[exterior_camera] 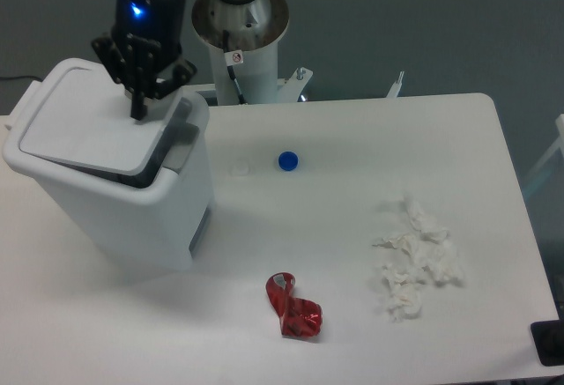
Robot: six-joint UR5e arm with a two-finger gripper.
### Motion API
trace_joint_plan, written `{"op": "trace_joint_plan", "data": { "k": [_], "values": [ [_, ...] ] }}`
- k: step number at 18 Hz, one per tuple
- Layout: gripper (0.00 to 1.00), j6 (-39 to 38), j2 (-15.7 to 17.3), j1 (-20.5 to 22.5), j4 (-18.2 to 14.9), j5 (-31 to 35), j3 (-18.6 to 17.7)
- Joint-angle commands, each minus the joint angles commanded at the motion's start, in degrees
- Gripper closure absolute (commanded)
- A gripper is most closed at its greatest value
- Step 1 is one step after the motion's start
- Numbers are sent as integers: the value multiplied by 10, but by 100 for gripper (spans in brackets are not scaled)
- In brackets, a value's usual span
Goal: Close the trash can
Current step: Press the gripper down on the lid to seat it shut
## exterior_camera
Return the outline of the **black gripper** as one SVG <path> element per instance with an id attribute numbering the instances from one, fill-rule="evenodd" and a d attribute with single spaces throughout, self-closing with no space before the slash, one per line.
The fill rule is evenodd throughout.
<path id="1" fill-rule="evenodd" d="M 157 78 L 160 57 L 178 57 L 186 0 L 116 0 L 111 37 L 92 40 L 92 48 L 116 84 L 130 93 L 130 117 L 143 120 L 145 99 L 161 100 L 185 86 L 197 67 L 180 56 L 170 78 Z"/>

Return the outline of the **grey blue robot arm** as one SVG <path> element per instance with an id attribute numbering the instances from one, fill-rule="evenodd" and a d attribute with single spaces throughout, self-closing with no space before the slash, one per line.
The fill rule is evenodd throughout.
<path id="1" fill-rule="evenodd" d="M 197 73 L 182 54 L 186 0 L 116 0 L 115 23 L 92 47 L 130 97 L 130 115 L 146 117 Z M 191 24 L 207 46 L 220 105 L 278 101 L 278 43 L 289 24 L 286 0 L 196 0 Z"/>

